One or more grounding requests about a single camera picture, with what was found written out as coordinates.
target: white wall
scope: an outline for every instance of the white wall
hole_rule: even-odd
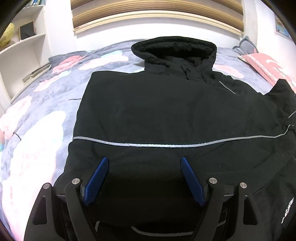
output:
[[[70,0],[46,0],[45,21],[53,55],[76,51]]]
[[[274,58],[296,80],[296,45],[276,33],[275,17],[261,0],[255,0],[258,22],[257,48]]]
[[[257,45],[258,20],[255,0],[242,0],[244,11],[244,35],[249,36],[250,40]]]
[[[202,39],[220,47],[238,45],[240,37],[205,23],[172,18],[130,19],[98,26],[77,35],[78,50],[94,50],[130,39],[183,36]]]
[[[172,18],[131,19],[73,33],[70,0],[46,1],[46,25],[53,55],[94,50],[131,39],[184,36],[211,41],[220,47],[238,45],[240,37],[218,27]]]

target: pink pillowcase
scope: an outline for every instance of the pink pillowcase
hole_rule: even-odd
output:
[[[278,79],[287,80],[292,90],[296,93],[296,82],[272,57],[263,53],[253,53],[238,56],[238,58],[252,65],[272,86],[276,84]]]

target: blue gripper pad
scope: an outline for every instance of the blue gripper pad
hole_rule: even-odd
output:
[[[89,172],[90,175],[86,175],[86,179],[81,184],[81,195],[82,195],[82,202],[85,206],[88,206],[92,203],[103,183],[103,180],[108,172],[109,169],[109,160],[107,157],[104,157],[95,171]]]
[[[181,171],[186,179],[189,189],[193,195],[196,202],[200,204],[201,207],[206,205],[207,200],[204,197],[204,188],[201,182],[198,180],[195,172],[191,168],[189,162],[185,157],[181,159]]]

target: headboard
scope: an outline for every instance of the headboard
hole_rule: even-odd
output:
[[[211,24],[242,36],[241,0],[71,0],[74,32],[131,18],[180,18]]]

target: black jacket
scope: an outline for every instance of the black jacket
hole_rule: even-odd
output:
[[[208,177],[247,183],[276,240],[295,213],[296,98],[285,80],[270,93],[212,71],[213,43],[160,37],[136,43],[145,60],[134,74],[94,72],[85,90],[69,144],[66,184],[110,160],[109,172],[90,215],[118,226],[198,220],[180,170],[188,155]]]

